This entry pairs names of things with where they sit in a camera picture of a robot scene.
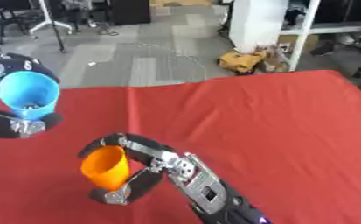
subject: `cable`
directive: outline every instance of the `cable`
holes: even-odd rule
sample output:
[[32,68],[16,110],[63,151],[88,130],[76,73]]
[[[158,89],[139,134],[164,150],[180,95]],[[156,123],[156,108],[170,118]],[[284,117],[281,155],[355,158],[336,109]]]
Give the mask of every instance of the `cable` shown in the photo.
[[136,44],[141,45],[141,46],[152,46],[152,47],[155,47],[155,48],[159,48],[161,50],[165,50],[165,51],[170,52],[170,53],[174,53],[178,57],[185,57],[185,58],[187,58],[189,60],[192,60],[198,67],[202,68],[202,70],[204,72],[204,80],[207,80],[207,69],[198,60],[193,59],[190,56],[183,55],[183,54],[181,54],[181,53],[179,53],[179,52],[177,52],[175,50],[171,50],[171,49],[159,46],[159,45],[150,45],[150,44],[145,44],[145,43],[142,43],[142,42],[136,42]]

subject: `cardboard box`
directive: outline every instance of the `cardboard box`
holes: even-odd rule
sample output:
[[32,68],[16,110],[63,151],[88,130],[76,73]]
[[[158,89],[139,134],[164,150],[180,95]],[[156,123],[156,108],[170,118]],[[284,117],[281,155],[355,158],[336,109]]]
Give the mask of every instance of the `cardboard box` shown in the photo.
[[[297,38],[297,35],[281,35],[278,38],[278,47],[285,53],[291,53],[295,49]],[[308,53],[315,49],[317,42],[319,42],[319,35],[309,35],[305,42],[303,52]]]
[[252,54],[230,51],[219,58],[219,66],[234,72],[246,73],[267,57],[267,50]]

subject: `white pillar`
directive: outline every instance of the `white pillar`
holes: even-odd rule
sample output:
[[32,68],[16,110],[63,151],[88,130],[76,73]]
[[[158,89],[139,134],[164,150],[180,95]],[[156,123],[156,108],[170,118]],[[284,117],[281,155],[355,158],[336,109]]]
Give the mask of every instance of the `white pillar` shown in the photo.
[[229,37],[243,53],[276,45],[288,0],[235,0]]

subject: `table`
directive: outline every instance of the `table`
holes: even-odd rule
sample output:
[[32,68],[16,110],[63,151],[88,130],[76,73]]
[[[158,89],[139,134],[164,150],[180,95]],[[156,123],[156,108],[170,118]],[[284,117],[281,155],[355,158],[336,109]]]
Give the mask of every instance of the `table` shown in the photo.
[[168,182],[130,206],[87,197],[76,154],[113,132],[198,154],[274,223],[361,224],[361,91],[336,72],[67,89],[57,110],[48,133],[0,139],[2,224],[200,223]]

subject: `orange cup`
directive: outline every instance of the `orange cup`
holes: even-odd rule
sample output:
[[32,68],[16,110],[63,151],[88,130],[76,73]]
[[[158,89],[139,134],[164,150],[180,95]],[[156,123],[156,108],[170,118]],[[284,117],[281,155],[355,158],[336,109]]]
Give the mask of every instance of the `orange cup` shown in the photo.
[[130,177],[124,149],[104,146],[89,154],[80,167],[82,173],[97,186],[109,191],[121,188]]

